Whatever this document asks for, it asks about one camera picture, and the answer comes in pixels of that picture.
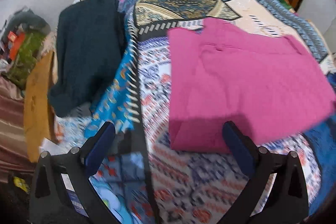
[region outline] patterned bedspread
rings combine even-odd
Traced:
[[[278,0],[119,1],[119,10],[126,14],[128,47],[115,80],[100,103],[91,106],[92,118],[57,118],[57,128],[63,132],[60,146],[82,145],[104,121],[112,121],[117,131],[125,132],[118,135],[118,155],[104,160],[91,182],[122,223],[158,223],[158,211],[164,223],[217,223],[247,178],[231,155],[169,148],[167,30],[184,27],[202,32],[203,19],[217,17],[249,33],[295,36],[325,74],[335,70],[332,58],[315,27]],[[272,152],[298,153],[311,214],[335,181],[335,121],[330,117],[309,132],[264,144]],[[254,213],[262,210],[273,179],[270,176]]]

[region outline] yellow fabric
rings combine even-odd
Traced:
[[[18,178],[18,177],[14,177],[13,178],[13,182],[14,182],[14,185],[16,187],[19,187],[21,188],[22,190],[24,190],[27,194],[29,193],[28,189],[29,189],[29,186],[28,184],[26,183],[26,181],[22,178]]]
[[[39,146],[43,138],[55,140],[53,113],[48,105],[47,93],[52,83],[51,64],[53,51],[39,61],[27,79],[24,129],[28,157],[31,162],[39,158]]]

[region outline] dark green sweater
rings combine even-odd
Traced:
[[[58,21],[58,82],[48,100],[59,117],[103,94],[125,50],[118,0],[84,0],[64,9]]]

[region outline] folded pink fabric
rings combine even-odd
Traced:
[[[249,34],[207,18],[202,34],[168,31],[171,148],[229,152],[221,129],[233,121],[262,144],[302,132],[334,112],[335,93],[293,36]]]

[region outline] blue gripper pad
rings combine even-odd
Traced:
[[[253,149],[255,144],[251,139],[244,136],[233,122],[224,123],[222,128],[222,136],[233,157],[237,161],[240,170],[244,175],[247,175],[249,178],[251,178],[255,172],[256,163],[255,158],[250,152],[250,149]]]
[[[82,162],[85,165],[85,175],[87,177],[97,173],[101,162],[107,156],[108,150],[110,149],[115,136],[116,129],[113,123],[105,122],[96,135],[88,138],[85,142],[86,144],[87,142],[90,142],[90,139],[92,139],[90,144],[92,149],[88,151],[87,155],[83,158],[84,162]]]

